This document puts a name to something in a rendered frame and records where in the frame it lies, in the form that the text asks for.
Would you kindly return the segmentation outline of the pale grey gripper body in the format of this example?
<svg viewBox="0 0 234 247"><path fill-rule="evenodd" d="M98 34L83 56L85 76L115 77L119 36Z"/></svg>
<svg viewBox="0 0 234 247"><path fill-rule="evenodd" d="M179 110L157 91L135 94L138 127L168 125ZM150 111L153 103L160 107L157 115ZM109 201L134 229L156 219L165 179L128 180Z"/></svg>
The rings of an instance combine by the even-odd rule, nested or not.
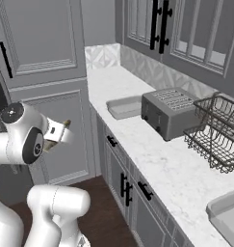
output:
<svg viewBox="0 0 234 247"><path fill-rule="evenodd" d="M44 138L44 151L50 151L53 147L59 143L69 143L73 141L74 134L69 130L71 120L66 120L62 123L47 120L48 128L45 132Z"/></svg>

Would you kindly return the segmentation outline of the grey tupperware container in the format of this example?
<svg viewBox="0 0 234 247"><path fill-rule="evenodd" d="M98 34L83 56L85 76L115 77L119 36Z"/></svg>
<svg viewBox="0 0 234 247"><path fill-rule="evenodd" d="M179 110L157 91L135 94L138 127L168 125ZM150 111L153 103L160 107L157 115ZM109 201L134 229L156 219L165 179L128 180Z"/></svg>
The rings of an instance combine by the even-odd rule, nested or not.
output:
<svg viewBox="0 0 234 247"><path fill-rule="evenodd" d="M234 190L209 202L206 212L210 223L234 247Z"/></svg>
<svg viewBox="0 0 234 247"><path fill-rule="evenodd" d="M116 119L122 120L139 116L142 109L141 96L129 96L106 102L109 113Z"/></svg>

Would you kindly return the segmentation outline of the grey panelled cupboard door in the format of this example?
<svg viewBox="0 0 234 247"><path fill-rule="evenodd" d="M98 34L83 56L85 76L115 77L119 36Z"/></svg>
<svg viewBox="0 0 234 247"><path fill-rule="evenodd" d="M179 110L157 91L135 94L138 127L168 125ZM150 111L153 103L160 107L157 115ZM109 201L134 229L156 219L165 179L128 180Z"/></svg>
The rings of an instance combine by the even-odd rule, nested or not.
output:
<svg viewBox="0 0 234 247"><path fill-rule="evenodd" d="M30 166L34 184L70 185L95 177L91 109L86 79L71 79L10 89L12 101L22 100L44 116L71 120L71 144L60 143Z"/></svg>

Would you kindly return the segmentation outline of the grey drawer front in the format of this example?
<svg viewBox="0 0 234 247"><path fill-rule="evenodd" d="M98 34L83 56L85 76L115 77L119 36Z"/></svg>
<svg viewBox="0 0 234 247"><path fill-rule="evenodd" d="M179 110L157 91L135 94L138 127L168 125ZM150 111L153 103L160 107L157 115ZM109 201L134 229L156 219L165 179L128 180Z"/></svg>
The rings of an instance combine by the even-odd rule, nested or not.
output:
<svg viewBox="0 0 234 247"><path fill-rule="evenodd" d="M107 135L110 135L111 137L114 137L114 139L117 141L117 145L115 147L112 147L107 139ZM120 144L119 140L115 137L113 132L110 130L108 126L105 127L105 149L107 154L107 159L110 159L110 155L113 154L124 167L128 167L128 156Z"/></svg>
<svg viewBox="0 0 234 247"><path fill-rule="evenodd" d="M141 194L143 195L144 199L147 201L147 204L153 209L158 219L162 222L162 224L170 231L172 232L174 230L174 222L169 215L168 209L165 207L165 205L162 203L160 198L156 195L154 190L151 188L148 181L144 178L140 170L136 167L136 165L133 162L129 163L130 173L134 176L134 181L137 183L137 187L140 189L138 182L141 181L142 183L147 184L147 191L152 192L153 196L150 201L148 201L143 194L141 190Z"/></svg>

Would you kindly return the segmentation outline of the grey base cupboard door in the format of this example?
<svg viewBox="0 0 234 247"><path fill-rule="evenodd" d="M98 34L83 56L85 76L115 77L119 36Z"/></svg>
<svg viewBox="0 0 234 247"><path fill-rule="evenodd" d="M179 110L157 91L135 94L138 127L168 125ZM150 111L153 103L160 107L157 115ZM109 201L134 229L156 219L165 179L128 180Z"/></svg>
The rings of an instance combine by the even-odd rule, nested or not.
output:
<svg viewBox="0 0 234 247"><path fill-rule="evenodd" d="M112 151L110 145L106 145L106 154L108 165L108 184L123 218L126 218L127 209L125 207L125 197L120 194L121 175L125 174L125 171L117 156Z"/></svg>
<svg viewBox="0 0 234 247"><path fill-rule="evenodd" d="M131 178L127 181L133 185L130 190L132 202L129 207L125 206L127 209L127 223L138 247L172 247L168 230L147 204L141 190L137 187L137 183Z"/></svg>

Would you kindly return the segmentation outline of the grey toaster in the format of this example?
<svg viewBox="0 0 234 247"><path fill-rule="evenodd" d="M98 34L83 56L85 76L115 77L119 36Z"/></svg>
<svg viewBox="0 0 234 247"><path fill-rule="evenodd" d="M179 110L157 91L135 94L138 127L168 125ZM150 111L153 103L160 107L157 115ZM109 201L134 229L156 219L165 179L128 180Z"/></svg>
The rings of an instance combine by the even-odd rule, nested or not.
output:
<svg viewBox="0 0 234 247"><path fill-rule="evenodd" d="M199 125L194 102L197 100L181 88L168 88L142 95L141 117L165 141L183 135L184 130Z"/></svg>

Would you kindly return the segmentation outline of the grey tall cupboard door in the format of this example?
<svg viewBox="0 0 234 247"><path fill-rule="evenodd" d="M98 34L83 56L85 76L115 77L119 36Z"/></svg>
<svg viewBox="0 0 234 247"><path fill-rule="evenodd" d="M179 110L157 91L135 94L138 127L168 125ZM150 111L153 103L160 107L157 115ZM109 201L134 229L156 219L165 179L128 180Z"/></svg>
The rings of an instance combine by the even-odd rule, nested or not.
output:
<svg viewBox="0 0 234 247"><path fill-rule="evenodd" d="M81 0L0 0L0 69L11 88L86 75Z"/></svg>

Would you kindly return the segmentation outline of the grey glass-front wall cupboard door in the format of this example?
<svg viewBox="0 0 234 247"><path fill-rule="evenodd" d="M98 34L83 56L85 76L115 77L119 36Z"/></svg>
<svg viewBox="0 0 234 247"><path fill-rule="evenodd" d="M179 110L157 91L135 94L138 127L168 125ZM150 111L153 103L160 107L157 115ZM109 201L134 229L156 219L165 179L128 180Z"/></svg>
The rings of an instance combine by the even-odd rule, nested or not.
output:
<svg viewBox="0 0 234 247"><path fill-rule="evenodd" d="M169 0L163 63L234 93L234 0Z"/></svg>
<svg viewBox="0 0 234 247"><path fill-rule="evenodd" d="M160 61L159 43L150 49L152 10L153 0L124 0L123 44Z"/></svg>

